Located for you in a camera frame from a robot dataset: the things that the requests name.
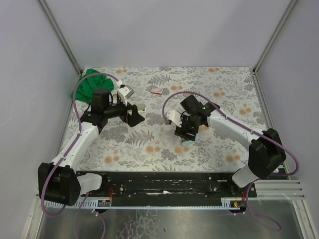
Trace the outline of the green cloth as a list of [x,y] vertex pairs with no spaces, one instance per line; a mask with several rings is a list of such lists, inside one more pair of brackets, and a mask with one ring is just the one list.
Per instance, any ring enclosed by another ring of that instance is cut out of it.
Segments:
[[96,89],[113,91],[115,88],[111,78],[105,75],[94,75],[86,78],[77,88],[76,100],[87,104],[92,103],[93,93]]

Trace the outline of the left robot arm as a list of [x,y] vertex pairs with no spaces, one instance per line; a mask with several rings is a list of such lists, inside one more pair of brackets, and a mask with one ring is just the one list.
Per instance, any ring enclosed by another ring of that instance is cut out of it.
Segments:
[[128,102],[134,93],[129,86],[122,85],[114,102],[110,91],[96,89],[92,103],[80,118],[80,129],[74,133],[65,149],[50,163],[38,168],[39,195],[42,201],[73,206],[79,196],[100,189],[102,176],[96,173],[76,174],[80,160],[88,146],[99,136],[109,119],[120,118],[130,127],[145,119],[137,105]]

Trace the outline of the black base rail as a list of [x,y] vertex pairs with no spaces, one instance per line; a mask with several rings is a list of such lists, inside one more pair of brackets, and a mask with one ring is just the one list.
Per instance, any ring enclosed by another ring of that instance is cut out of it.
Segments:
[[231,173],[208,172],[119,172],[80,171],[53,178],[47,202],[74,206],[81,192],[80,179],[96,176],[101,184],[90,189],[91,198],[98,198],[97,208],[168,208],[222,207],[222,198],[255,198],[257,193],[239,188]]

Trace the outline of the olive green stapler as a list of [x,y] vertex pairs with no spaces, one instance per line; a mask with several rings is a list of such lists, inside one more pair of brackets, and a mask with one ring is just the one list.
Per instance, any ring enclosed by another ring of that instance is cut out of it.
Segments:
[[138,113],[142,114],[146,112],[146,105],[143,103],[137,104]]

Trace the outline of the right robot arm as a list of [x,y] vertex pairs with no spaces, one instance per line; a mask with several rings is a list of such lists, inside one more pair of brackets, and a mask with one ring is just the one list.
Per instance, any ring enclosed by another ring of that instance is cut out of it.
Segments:
[[218,105],[212,102],[203,104],[194,95],[188,96],[180,104],[184,109],[182,113],[175,110],[166,113],[168,121],[176,125],[175,135],[185,141],[196,141],[199,127],[204,125],[221,131],[248,150],[248,163],[231,178],[239,188],[258,179],[267,179],[286,160],[276,130],[249,127],[229,117]]

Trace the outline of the red staple box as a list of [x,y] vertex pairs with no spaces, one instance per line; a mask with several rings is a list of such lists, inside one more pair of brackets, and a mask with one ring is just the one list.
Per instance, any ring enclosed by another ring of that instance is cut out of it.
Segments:
[[153,88],[151,88],[151,94],[162,95],[163,94],[163,89],[162,88],[153,87]]

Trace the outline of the light blue stapler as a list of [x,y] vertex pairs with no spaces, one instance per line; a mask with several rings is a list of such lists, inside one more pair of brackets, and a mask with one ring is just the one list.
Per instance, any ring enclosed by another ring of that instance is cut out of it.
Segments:
[[200,135],[198,134],[198,135],[196,135],[195,140],[185,140],[185,139],[183,139],[183,140],[181,141],[181,146],[182,146],[182,147],[187,147],[187,146],[189,146],[189,145],[194,144],[195,142],[197,142],[197,141],[199,141],[199,140],[200,140]]

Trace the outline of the floral table mat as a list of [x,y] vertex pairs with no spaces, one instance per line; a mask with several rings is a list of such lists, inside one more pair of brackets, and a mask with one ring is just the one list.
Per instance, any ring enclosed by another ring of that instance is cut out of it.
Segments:
[[[201,126],[200,140],[187,147],[164,123],[162,112],[182,111],[189,92],[210,99],[230,116],[265,129],[251,71],[247,67],[99,68],[131,86],[130,103],[146,105],[145,121],[130,127],[119,118],[109,120],[82,156],[81,171],[214,171],[234,172],[248,161],[247,150],[221,131]],[[151,88],[163,89],[162,95]]]

